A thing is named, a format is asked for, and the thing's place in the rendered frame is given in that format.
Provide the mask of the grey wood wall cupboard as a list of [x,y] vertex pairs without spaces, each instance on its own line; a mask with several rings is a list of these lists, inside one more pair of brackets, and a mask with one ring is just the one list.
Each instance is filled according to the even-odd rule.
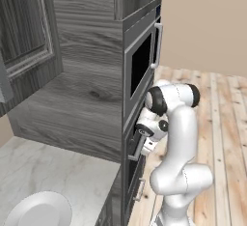
[[62,71],[53,0],[0,0],[0,117]]

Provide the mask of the steel microwave oven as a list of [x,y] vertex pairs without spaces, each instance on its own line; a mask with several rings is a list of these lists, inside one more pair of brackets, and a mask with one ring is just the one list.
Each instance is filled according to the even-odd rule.
[[154,0],[123,22],[123,130],[135,113],[159,65],[163,25],[161,0]]

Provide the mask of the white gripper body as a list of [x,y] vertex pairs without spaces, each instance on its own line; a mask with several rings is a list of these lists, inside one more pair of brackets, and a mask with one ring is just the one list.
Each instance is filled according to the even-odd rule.
[[141,149],[142,155],[148,155],[155,149],[157,145],[157,141],[153,141],[149,137],[142,137],[141,143],[142,143],[142,149]]

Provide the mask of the grey wood tall cabinet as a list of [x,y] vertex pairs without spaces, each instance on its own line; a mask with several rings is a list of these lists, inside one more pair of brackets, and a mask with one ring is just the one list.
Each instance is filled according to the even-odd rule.
[[114,0],[53,0],[64,71],[9,114],[14,135],[119,162],[123,24]]

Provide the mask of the white round plate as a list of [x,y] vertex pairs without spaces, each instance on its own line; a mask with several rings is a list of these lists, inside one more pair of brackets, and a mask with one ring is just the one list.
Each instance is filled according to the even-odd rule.
[[8,214],[3,226],[69,226],[69,200],[54,191],[42,191],[21,200]]

